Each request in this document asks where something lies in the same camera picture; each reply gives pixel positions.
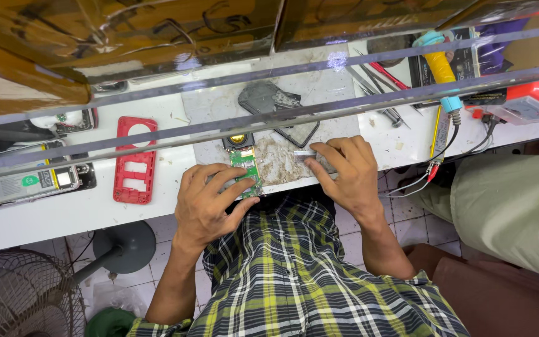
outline plaid shirt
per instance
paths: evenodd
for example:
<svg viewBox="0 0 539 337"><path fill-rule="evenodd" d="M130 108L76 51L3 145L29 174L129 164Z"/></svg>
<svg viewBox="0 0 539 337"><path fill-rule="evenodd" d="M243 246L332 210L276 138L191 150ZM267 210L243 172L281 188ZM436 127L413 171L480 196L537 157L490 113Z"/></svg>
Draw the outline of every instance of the plaid shirt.
<svg viewBox="0 0 539 337"><path fill-rule="evenodd" d="M286 197L207 247L213 295L197 319L137 318L127 337L469 335L425 272L403 281L343 257L329 212Z"/></svg>

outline khaki pants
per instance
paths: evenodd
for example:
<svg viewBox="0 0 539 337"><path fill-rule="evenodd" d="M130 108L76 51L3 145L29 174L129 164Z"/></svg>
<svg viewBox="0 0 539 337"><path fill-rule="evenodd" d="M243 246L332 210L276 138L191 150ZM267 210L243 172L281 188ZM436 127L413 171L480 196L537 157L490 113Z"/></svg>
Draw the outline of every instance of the khaki pants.
<svg viewBox="0 0 539 337"><path fill-rule="evenodd" d="M539 156L474 156L451 189L428 184L409 198L452 222L470 247L539 273Z"/></svg>

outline dirty work surface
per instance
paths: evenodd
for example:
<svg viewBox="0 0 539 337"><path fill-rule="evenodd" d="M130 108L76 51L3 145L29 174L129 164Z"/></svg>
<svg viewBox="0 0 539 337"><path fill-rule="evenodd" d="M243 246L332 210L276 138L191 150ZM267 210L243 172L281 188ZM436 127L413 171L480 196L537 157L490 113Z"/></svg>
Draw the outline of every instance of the dirty work surface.
<svg viewBox="0 0 539 337"><path fill-rule="evenodd" d="M346 47L334 45L329 51L298 50L264 57L251 64L251 71L267 69L270 64L300 64L347 55ZM271 79L278 87L301 96L302 105L314 105L329 101L346 100L355 97L353 81L344 69L314 71ZM237 98L246 83L227 85L213 90L196 90L182 94L184 110L191 124L213 120L249 116L249 112L238 105ZM317 132L308 144L326 142L335 137L352 137L359 134L357 116L321 121ZM313 173L303 163L295 163L292 155L296 150L309 150L309 145L301 149L273 130L255 133L255 154L263 186L277 185L305 177ZM221 140L194 144L198 164L230 163Z"/></svg>

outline red phone frame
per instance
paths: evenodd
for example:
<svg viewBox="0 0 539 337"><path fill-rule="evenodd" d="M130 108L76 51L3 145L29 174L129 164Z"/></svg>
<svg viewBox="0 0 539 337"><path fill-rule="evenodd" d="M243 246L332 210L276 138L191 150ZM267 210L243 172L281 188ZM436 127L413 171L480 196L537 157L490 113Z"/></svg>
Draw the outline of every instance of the red phone frame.
<svg viewBox="0 0 539 337"><path fill-rule="evenodd" d="M154 121L153 119L123 116L123 117L120 117L120 119L118 119L117 136L124 137L128 135L128 131L130 130L130 128L137 124L144 124L151 131L157 131L158 129L157 122ZM147 146L153 145L155 143L156 141L152 140L151 142L149 142ZM135 148L136 146L132 144L122 145L122 146L116 147L116 151L129 150L129 149L135 149ZM151 152L145 152L141 154L125 155L125 156L116 158L116 174L114 177L114 191L113 191L113 199L116 202L130 203L130 204L147 204L151 201L151 196L153 194L153 174L155 171L155 155L156 154L157 154L157 151L151 151ZM126 163L128 162L146 164L147 165L146 172L142 173L142 172L126 171L124 167ZM139 191L138 189L124 187L124 178L144 180L147 186L146 190Z"/></svg>

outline circuit board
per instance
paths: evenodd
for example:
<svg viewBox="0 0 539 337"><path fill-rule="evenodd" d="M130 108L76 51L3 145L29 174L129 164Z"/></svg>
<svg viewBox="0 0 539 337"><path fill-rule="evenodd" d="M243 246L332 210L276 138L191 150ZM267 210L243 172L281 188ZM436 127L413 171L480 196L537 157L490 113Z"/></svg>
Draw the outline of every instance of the circuit board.
<svg viewBox="0 0 539 337"><path fill-rule="evenodd" d="M263 189L261 186L261 178L259 177L259 172L257 171L257 163L255 162L254 147L249 146L247 148L238 150L230 150L228 151L228 155L230 156L230 163L233 167L244 167L247 169L247 173L243 176L236 177L236 181L245 178L255 180L255 185L247 188L243 193L241 193L240 196L244 199L262 195Z"/></svg>

